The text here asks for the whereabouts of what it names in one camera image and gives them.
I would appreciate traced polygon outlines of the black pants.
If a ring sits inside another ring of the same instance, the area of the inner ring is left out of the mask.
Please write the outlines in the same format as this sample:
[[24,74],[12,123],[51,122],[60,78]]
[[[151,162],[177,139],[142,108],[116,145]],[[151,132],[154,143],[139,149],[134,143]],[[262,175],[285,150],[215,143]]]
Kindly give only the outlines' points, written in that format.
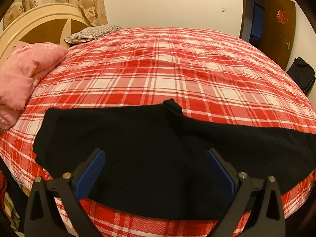
[[46,111],[33,144],[36,163],[58,178],[95,149],[105,166],[88,197],[139,216],[215,220],[232,198],[223,194],[206,152],[237,171],[274,176],[286,193],[315,169],[315,135],[278,127],[189,118],[174,100],[147,106]]

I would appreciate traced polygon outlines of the red white plaid bedsheet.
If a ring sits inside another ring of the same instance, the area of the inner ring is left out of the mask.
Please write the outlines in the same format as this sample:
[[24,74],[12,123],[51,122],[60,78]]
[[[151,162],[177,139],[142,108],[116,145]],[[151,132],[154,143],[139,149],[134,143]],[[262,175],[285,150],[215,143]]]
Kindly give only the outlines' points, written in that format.
[[315,109],[285,72],[246,42],[217,31],[128,28],[75,45],[37,85],[1,159],[18,187],[49,174],[33,142],[48,108],[152,105],[174,99],[185,115],[219,123],[315,132]]

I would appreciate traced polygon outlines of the black bag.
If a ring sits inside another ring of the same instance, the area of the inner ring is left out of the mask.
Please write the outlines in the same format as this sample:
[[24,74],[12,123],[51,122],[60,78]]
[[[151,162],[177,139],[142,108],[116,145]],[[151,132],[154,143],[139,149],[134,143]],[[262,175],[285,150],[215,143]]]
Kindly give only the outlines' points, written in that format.
[[306,61],[295,58],[287,74],[306,96],[309,95],[315,83],[315,71]]

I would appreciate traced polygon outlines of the pink folded quilt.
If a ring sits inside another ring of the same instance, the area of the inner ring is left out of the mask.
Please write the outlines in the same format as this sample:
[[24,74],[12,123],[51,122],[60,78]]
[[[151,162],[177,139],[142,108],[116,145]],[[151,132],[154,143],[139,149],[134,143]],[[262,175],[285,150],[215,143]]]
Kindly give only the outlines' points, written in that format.
[[13,127],[39,82],[67,55],[50,42],[21,44],[1,64],[1,130]]

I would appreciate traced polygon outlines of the grey striped pillow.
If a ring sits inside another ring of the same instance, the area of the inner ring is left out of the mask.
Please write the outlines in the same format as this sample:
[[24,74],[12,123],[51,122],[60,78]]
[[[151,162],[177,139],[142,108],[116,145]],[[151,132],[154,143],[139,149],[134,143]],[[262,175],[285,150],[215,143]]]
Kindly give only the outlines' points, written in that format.
[[102,36],[112,34],[116,31],[122,30],[122,27],[112,24],[105,24],[101,26],[86,27],[83,30],[64,38],[67,44],[76,45],[86,43]]

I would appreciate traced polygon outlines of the brown wooden door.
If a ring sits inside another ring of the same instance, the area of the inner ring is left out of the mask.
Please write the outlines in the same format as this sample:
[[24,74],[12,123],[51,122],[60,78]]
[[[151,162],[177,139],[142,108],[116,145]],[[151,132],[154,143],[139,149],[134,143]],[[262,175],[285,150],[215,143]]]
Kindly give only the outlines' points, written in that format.
[[243,0],[239,37],[283,70],[287,68],[296,30],[296,7],[291,0]]

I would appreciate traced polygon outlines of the cream wooden headboard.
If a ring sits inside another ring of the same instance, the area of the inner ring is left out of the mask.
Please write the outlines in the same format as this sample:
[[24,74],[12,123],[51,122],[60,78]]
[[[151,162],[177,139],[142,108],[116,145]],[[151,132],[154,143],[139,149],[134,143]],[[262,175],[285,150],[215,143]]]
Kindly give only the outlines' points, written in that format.
[[51,42],[68,48],[65,38],[90,26],[75,5],[50,3],[35,7],[15,19],[1,34],[1,60],[20,43]]

